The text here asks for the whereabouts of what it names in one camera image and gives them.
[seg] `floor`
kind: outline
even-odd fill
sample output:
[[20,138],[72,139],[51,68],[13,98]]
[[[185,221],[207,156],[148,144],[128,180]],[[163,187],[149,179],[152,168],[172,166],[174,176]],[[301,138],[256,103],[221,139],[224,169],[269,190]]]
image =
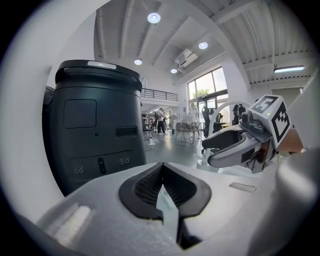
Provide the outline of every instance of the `floor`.
[[[181,142],[182,134],[178,133],[176,144],[175,134],[171,131],[166,131],[167,135],[154,133],[150,140],[148,134],[144,133],[144,150],[147,164],[156,162],[171,162],[177,163],[184,166],[196,167],[197,159],[193,157],[193,154],[201,154],[201,140],[198,139],[196,133],[194,144]],[[188,133],[184,133],[185,140],[190,142]]]

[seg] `tree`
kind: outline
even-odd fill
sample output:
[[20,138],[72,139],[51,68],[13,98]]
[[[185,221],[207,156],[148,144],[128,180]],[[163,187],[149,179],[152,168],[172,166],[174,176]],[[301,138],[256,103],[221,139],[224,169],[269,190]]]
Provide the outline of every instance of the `tree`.
[[[209,89],[196,90],[196,92],[198,94],[198,97],[201,97],[201,96],[208,95],[209,94]],[[196,93],[192,94],[192,97],[193,97],[193,99],[195,99],[196,98]]]

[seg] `railing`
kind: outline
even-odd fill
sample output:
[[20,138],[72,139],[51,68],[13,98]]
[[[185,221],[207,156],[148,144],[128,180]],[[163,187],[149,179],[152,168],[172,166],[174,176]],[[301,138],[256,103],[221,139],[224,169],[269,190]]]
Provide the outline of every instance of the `railing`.
[[167,101],[178,101],[178,94],[166,92],[162,90],[152,90],[152,89],[145,89],[142,88],[141,91],[142,98],[153,98],[153,99],[160,99],[160,100],[167,100]]

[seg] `air conditioner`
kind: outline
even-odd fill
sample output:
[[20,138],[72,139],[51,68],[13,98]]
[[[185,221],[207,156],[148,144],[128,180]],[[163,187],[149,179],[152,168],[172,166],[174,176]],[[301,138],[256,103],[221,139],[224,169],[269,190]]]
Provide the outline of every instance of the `air conditioner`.
[[193,53],[189,49],[185,49],[174,61],[175,63],[178,63],[179,67],[185,68],[190,63],[194,62],[198,56]]

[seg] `ceiling light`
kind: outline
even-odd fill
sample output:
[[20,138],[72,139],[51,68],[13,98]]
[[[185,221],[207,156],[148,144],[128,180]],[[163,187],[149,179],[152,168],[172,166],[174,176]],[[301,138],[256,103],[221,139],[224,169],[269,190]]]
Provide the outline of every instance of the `ceiling light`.
[[275,68],[274,73],[300,71],[300,70],[304,70],[304,69],[305,69],[304,66],[287,66],[287,67]]
[[207,42],[201,42],[199,43],[199,48],[200,49],[207,49],[208,48],[208,43]]
[[141,59],[136,59],[135,61],[134,61],[134,64],[136,64],[136,65],[141,65],[142,64],[142,60]]
[[158,23],[160,20],[161,20],[161,17],[160,17],[160,15],[159,15],[158,13],[156,13],[156,12],[150,13],[150,14],[148,15],[148,21],[149,21],[150,23],[155,24],[155,23]]

